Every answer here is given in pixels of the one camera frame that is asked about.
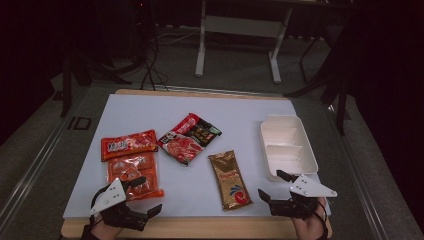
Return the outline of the white metal desk frame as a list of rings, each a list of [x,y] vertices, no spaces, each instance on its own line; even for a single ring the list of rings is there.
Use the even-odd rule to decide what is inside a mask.
[[[200,38],[195,76],[202,77],[204,73],[206,45],[205,37],[207,32],[235,34],[245,36],[256,36],[274,38],[276,40],[272,51],[268,52],[268,61],[272,73],[273,82],[282,82],[277,57],[280,51],[288,23],[292,15],[292,8],[283,12],[281,21],[253,20],[234,17],[214,16],[206,13],[207,0],[201,1]]]

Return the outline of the metal floor rail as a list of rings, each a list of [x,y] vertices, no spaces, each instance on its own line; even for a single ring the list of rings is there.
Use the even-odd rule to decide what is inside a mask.
[[[0,146],[0,233],[15,218],[87,91],[76,90],[63,117],[60,101],[48,100]]]
[[[374,240],[388,240],[388,235],[382,225],[379,214],[374,207],[374,203],[362,178],[362,174],[357,167],[356,159],[346,138],[339,133],[337,127],[333,126],[332,129],[335,131],[336,138],[340,142],[345,154],[350,180],[352,181],[356,196],[361,204],[361,209],[367,219],[369,227],[371,228]]]

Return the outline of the black floor stand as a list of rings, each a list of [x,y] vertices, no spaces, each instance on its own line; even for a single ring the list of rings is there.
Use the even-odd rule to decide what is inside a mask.
[[[89,86],[91,84],[92,78],[88,71],[89,67],[100,72],[112,82],[129,84],[129,81],[118,77],[112,71],[101,66],[99,63],[79,51],[68,52],[63,59],[62,66],[62,91],[59,96],[59,99],[62,101],[61,117],[66,116],[72,106],[72,78],[75,78],[77,83],[81,86]]]
[[[344,60],[337,60],[337,57],[341,56],[340,48],[342,44],[340,38],[342,36],[343,29],[341,26],[329,26],[325,28],[323,38],[330,47],[330,51],[323,64],[305,87],[285,93],[285,96],[295,98],[325,86],[320,101],[329,107],[337,99],[335,125],[339,134],[344,136],[345,106],[350,72],[346,69],[347,63]]]

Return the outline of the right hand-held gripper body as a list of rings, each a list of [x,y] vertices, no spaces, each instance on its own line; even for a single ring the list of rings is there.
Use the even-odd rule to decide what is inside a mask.
[[[338,196],[335,190],[307,175],[296,176],[297,180],[294,183],[282,181],[285,182],[282,197],[277,199],[271,197],[275,201],[275,204],[269,205],[270,213],[273,216],[306,219],[317,209],[319,205],[318,198],[334,198]],[[277,174],[272,177],[272,180],[279,180]]]

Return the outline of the clear pack of orange sachets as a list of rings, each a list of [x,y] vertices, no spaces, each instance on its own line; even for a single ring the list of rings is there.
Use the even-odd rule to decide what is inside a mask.
[[[164,196],[158,186],[158,174],[153,152],[138,153],[117,157],[107,161],[107,180],[109,183],[119,178],[121,181],[132,181],[144,177],[145,182],[127,190],[128,200],[143,200]]]

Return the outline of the white plastic divided box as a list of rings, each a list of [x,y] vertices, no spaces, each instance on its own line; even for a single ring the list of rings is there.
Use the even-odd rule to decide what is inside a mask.
[[[292,115],[268,115],[260,133],[267,178],[279,182],[277,171],[290,175],[317,174],[319,167],[301,119]]]

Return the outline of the person's left hand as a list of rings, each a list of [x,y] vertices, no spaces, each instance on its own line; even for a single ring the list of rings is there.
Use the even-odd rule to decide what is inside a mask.
[[[88,238],[89,240],[116,240],[122,231],[122,228],[107,225],[102,216],[98,215],[95,225],[89,228]]]

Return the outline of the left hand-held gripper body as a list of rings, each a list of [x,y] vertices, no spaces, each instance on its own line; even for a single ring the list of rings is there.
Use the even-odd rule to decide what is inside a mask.
[[[122,187],[122,181],[116,178],[94,195],[89,227],[95,225],[95,215],[100,214],[107,225],[143,231],[147,222],[141,221],[142,213],[132,211],[126,201],[127,192]]]

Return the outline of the person's right hand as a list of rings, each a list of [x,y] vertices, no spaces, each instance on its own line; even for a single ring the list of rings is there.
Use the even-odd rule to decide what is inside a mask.
[[[327,240],[328,228],[326,226],[326,200],[318,198],[318,207],[310,217],[303,219],[292,218],[298,240]]]

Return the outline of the gold foil packet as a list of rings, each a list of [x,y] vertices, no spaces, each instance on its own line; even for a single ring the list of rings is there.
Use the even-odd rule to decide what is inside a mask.
[[[209,155],[224,211],[252,204],[233,150]]]

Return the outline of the red and black food packet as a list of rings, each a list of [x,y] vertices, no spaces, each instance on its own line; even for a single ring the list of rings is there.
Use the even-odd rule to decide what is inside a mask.
[[[187,166],[222,132],[194,113],[157,140],[158,145],[180,164]]]

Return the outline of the pale blue table mat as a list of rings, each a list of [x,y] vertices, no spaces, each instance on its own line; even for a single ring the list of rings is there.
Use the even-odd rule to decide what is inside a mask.
[[[206,97],[109,96],[84,164],[63,214],[66,219],[90,215],[94,194],[107,185],[107,165],[101,161],[101,139],[153,129],[158,136],[195,113],[216,126],[216,137],[187,166],[160,150],[156,155],[161,198],[132,201],[144,212],[162,204],[162,217],[267,216],[269,207],[258,196],[260,189],[274,199],[290,197],[289,184],[267,178],[260,125],[269,115],[294,115],[288,100],[253,100]],[[252,203],[233,211],[222,209],[215,174],[208,157],[232,150]]]

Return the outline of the orange red snack packet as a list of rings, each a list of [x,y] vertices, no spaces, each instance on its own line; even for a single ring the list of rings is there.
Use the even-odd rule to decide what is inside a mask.
[[[156,132],[151,129],[120,137],[101,139],[101,161],[130,154],[157,151]]]

